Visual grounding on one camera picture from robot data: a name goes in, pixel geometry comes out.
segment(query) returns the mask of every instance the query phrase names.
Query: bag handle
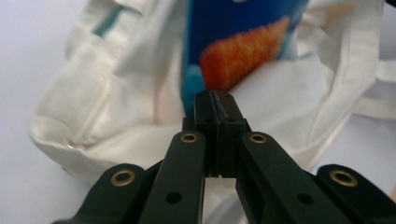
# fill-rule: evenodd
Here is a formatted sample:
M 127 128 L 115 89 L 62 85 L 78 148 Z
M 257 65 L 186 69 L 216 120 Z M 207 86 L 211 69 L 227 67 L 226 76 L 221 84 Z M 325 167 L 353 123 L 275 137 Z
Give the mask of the bag handle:
M 396 60 L 380 61 L 376 78 L 396 84 Z M 355 104 L 353 113 L 374 119 L 396 119 L 396 97 L 379 99 L 363 96 Z

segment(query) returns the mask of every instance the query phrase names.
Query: blue package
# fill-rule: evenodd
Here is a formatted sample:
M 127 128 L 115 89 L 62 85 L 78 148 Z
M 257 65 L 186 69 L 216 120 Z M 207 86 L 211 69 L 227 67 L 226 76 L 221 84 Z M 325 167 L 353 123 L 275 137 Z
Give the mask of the blue package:
M 187 116 L 193 116 L 197 92 L 229 91 L 259 65 L 284 58 L 306 4 L 307 0 L 190 0 L 182 87 Z

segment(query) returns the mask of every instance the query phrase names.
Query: black hole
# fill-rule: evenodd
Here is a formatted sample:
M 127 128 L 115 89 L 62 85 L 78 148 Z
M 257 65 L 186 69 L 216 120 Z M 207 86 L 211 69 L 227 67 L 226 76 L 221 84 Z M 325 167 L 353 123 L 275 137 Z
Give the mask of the black hole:
M 186 141 L 192 141 L 194 139 L 195 139 L 194 135 L 191 135 L 191 134 L 187 134 L 184 136 L 184 140 L 186 140 Z
M 264 138 L 263 138 L 263 137 L 261 137 L 261 136 L 259 136 L 259 135 L 254 135 L 254 136 L 253 136 L 253 139 L 254 139 L 254 140 L 256 140 L 256 141 L 258 141 L 258 142 L 260 142 L 260 141 L 263 141 L 263 140 L 264 140 Z
M 213 123 L 213 122 L 215 122 L 215 120 L 214 119 L 205 119 L 205 122 Z
M 117 175 L 117 176 L 116 176 L 116 180 L 119 181 L 119 182 L 124 182 L 124 181 L 126 181 L 129 177 L 131 177 L 130 174 L 123 173 L 123 174 Z
M 297 195 L 298 200 L 300 200 L 301 203 L 305 203 L 305 204 L 312 204 L 314 202 L 314 200 L 311 198 L 311 196 L 305 194 L 305 193 L 301 193 L 299 195 Z
M 335 177 L 337 177 L 339 180 L 344 181 L 344 182 L 351 182 L 351 178 L 345 174 L 336 174 Z
M 179 203 L 181 201 L 181 195 L 178 192 L 168 193 L 166 195 L 166 201 L 171 204 Z

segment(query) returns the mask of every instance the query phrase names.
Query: cloth bag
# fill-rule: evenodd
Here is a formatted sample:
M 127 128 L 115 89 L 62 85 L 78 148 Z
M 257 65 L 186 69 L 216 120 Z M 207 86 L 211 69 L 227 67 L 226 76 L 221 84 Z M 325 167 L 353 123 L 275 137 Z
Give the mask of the cloth bag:
M 184 117 L 186 2 L 88 3 L 30 130 L 37 147 L 67 173 L 94 182 L 113 165 L 149 168 L 163 159 Z M 252 130 L 272 135 L 305 170 L 354 109 L 396 117 L 394 101 L 361 98 L 376 77 L 395 81 L 395 63 L 378 60 L 383 4 L 312 0 L 295 32 L 298 57 L 264 64 L 230 92 Z M 207 179 L 204 221 L 225 223 L 234 195 L 232 180 Z

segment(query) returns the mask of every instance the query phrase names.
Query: blue packaging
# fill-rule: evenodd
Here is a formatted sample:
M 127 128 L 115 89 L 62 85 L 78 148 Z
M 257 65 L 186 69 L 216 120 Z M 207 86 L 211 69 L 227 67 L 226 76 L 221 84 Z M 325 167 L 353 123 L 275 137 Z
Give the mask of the blue packaging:
M 182 100 L 188 117 L 193 96 L 229 91 L 258 66 L 285 57 L 307 0 L 190 0 Z

